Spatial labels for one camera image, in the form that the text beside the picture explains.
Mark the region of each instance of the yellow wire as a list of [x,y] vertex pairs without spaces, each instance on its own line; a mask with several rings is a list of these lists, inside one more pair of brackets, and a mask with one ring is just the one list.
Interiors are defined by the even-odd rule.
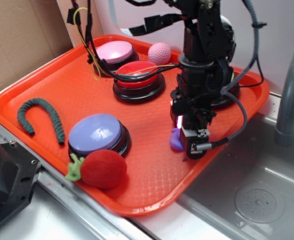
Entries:
[[[73,14],[73,24],[74,24],[74,25],[76,25],[76,15],[79,13],[80,10],[88,10],[88,9],[87,9],[86,7],[80,7],[80,8],[78,8],[78,9],[75,11],[75,13]],[[86,43],[86,41],[83,39],[83,37],[81,36],[81,33],[80,33],[79,29],[78,29],[77,27],[76,27],[76,29],[77,29],[78,35],[79,35],[79,37],[80,37],[82,43],[86,46],[87,43]],[[97,80],[97,81],[99,81],[99,80],[101,79],[101,68],[100,68],[100,66],[99,66],[99,64],[98,64],[98,62],[97,62],[97,59],[96,59],[95,55],[94,55],[93,52],[91,51],[91,49],[88,48],[88,52],[89,52],[89,54],[92,56],[92,59],[93,59],[95,65],[97,66],[97,71],[98,71],[99,78],[96,78],[96,76],[95,76],[95,74],[94,74],[94,71],[93,71],[93,69],[92,69],[92,66],[90,65],[91,72],[92,72],[92,74],[93,74],[94,79]]]
[[175,66],[175,64],[168,64],[168,65],[157,65],[157,66],[150,66],[150,67],[146,67],[137,71],[133,71],[131,73],[127,73],[127,74],[123,74],[123,75],[132,75],[141,71],[145,71],[145,70],[149,70],[149,69],[155,69],[155,68],[162,68],[162,67],[173,67]]

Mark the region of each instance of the cardboard box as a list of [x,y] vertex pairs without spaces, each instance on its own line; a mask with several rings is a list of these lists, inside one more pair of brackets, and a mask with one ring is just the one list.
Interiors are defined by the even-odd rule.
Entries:
[[0,0],[0,91],[71,48],[55,0]]

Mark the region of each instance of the sink drain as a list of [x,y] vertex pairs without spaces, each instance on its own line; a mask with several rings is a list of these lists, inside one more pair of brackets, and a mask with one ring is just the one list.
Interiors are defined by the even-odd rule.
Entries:
[[242,187],[236,194],[235,204],[243,217],[262,224],[277,220],[285,209],[281,194],[261,182]]

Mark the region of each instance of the pink ball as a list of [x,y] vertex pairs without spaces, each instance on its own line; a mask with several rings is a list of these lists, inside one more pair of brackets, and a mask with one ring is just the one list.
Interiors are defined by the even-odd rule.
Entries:
[[148,58],[156,65],[165,65],[171,57],[171,49],[164,42],[153,44],[148,50]]

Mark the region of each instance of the orange tray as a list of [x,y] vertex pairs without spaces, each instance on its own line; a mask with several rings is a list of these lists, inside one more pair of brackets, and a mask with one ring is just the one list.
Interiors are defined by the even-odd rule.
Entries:
[[[132,43],[141,60],[147,60],[148,43],[105,35],[94,39],[96,46],[123,40]],[[177,51],[171,62],[176,62]],[[68,135],[72,127],[92,114],[107,113],[118,118],[129,130],[131,149],[126,156],[126,179],[116,188],[100,190],[77,181],[83,191],[112,212],[126,217],[140,216],[163,209],[173,203],[201,173],[222,147],[211,149],[198,160],[188,159],[184,152],[169,145],[171,129],[170,92],[177,86],[181,70],[164,72],[166,88],[156,99],[142,104],[118,101],[112,91],[113,79],[94,80],[87,63],[87,52],[78,46],[51,61],[0,94],[0,123],[48,161],[62,174],[67,174]],[[260,76],[248,73],[241,84],[256,84]],[[269,96],[266,82],[253,88],[242,88],[239,99],[251,118]],[[29,99],[44,98],[57,110],[65,130],[65,146],[59,146],[48,114],[35,106],[26,113],[35,135],[29,136],[17,120],[18,108]],[[210,141],[217,141],[239,129],[243,116],[236,104],[216,111],[208,127]]]

